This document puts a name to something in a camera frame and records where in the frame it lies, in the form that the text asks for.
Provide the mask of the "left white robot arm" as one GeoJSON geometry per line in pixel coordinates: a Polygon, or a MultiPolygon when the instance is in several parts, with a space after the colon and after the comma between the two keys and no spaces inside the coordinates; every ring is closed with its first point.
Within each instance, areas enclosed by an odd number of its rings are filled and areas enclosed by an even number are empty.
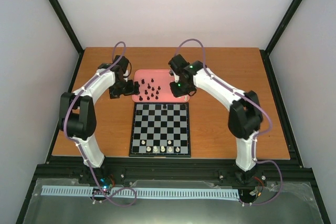
{"type": "Polygon", "coordinates": [[[101,64],[84,86],[60,98],[58,128],[75,143],[84,164],[93,168],[91,178],[100,184],[108,180],[109,170],[102,166],[104,154],[95,137],[95,103],[107,90],[111,99],[140,93],[139,83],[128,79],[130,65],[125,56],[117,55],[113,63],[101,64]]]}

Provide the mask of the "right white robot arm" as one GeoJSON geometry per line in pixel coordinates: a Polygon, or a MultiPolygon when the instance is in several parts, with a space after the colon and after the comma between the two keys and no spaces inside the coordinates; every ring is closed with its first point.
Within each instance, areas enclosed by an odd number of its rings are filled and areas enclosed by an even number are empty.
{"type": "Polygon", "coordinates": [[[257,134],[263,121],[257,94],[236,89],[200,61],[189,63],[181,55],[175,55],[169,66],[175,78],[170,83],[175,97],[195,94],[202,89],[228,110],[228,129],[236,138],[237,146],[234,176],[239,184],[247,184],[256,172],[257,134]]]}

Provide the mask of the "pink plastic tray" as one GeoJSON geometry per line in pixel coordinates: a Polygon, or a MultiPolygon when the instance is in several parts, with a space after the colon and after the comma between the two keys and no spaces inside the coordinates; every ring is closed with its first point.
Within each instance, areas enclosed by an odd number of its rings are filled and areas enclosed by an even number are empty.
{"type": "Polygon", "coordinates": [[[181,97],[174,97],[170,90],[170,82],[175,81],[174,76],[171,75],[169,69],[139,69],[134,74],[134,81],[137,81],[140,85],[140,94],[132,95],[134,102],[188,102],[190,97],[184,95],[181,97]],[[143,101],[139,101],[139,96],[142,96],[143,101]]]}

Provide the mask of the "black and white chessboard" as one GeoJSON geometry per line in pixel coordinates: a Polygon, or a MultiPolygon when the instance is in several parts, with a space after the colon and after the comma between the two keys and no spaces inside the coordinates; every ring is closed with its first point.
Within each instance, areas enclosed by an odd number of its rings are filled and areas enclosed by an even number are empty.
{"type": "Polygon", "coordinates": [[[135,103],[129,156],[190,158],[189,103],[135,103]],[[146,151],[147,146],[151,147],[150,152],[146,151]]]}

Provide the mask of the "clear acrylic sheet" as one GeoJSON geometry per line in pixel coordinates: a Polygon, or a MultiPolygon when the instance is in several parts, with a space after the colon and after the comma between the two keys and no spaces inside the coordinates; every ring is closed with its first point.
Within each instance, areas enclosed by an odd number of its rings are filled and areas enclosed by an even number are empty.
{"type": "MultiPolygon", "coordinates": [[[[261,194],[262,206],[238,200],[138,199],[42,196],[43,185],[89,186],[75,179],[40,179],[33,207],[24,223],[322,223],[312,188],[307,183],[271,183],[261,194]]],[[[136,188],[221,188],[205,182],[137,181],[136,188]]]]}

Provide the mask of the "black aluminium frame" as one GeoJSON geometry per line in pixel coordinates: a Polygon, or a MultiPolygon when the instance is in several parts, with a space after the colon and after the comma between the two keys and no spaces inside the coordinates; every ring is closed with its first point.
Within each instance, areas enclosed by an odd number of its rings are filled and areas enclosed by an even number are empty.
{"type": "MultiPolygon", "coordinates": [[[[280,94],[278,82],[270,61],[270,54],[275,48],[281,35],[286,30],[295,12],[299,8],[303,0],[292,0],[286,13],[284,14],[279,26],[277,27],[274,35],[268,43],[265,50],[260,50],[259,55],[263,62],[263,67],[268,79],[268,84],[272,93],[272,98],[275,102],[275,107],[280,120],[281,128],[285,136],[285,141],[290,154],[290,160],[279,161],[277,164],[282,169],[282,176],[286,182],[310,182],[314,200],[317,203],[318,212],[323,223],[330,223],[327,210],[325,208],[320,190],[317,185],[316,178],[311,168],[304,167],[299,154],[299,149],[294,137],[292,127],[289,122],[288,114],[280,94]]],[[[73,88],[75,79],[77,78],[79,68],[82,64],[82,59],[85,49],[80,45],[80,42],[75,35],[73,28],[68,21],[61,5],[58,0],[49,0],[54,12],[58,16],[61,24],[64,26],[71,42],[75,46],[79,58],[76,63],[74,73],[71,78],[70,88],[73,88]]],[[[229,172],[233,170],[233,160],[224,159],[145,159],[141,158],[139,163],[130,160],[129,158],[108,158],[107,164],[109,168],[121,171],[125,169],[127,181],[133,178],[146,179],[151,178],[154,181],[185,181],[192,182],[200,179],[207,181],[219,182],[221,185],[229,185],[230,182],[226,179],[215,178],[215,173],[229,172]]],[[[78,178],[80,175],[79,170],[84,166],[79,163],[77,157],[53,157],[51,152],[48,153],[46,162],[37,165],[32,181],[30,183],[27,195],[22,205],[21,211],[17,218],[17,223],[23,223],[29,219],[28,212],[33,207],[33,190],[37,184],[38,179],[70,179],[78,178]]]]}

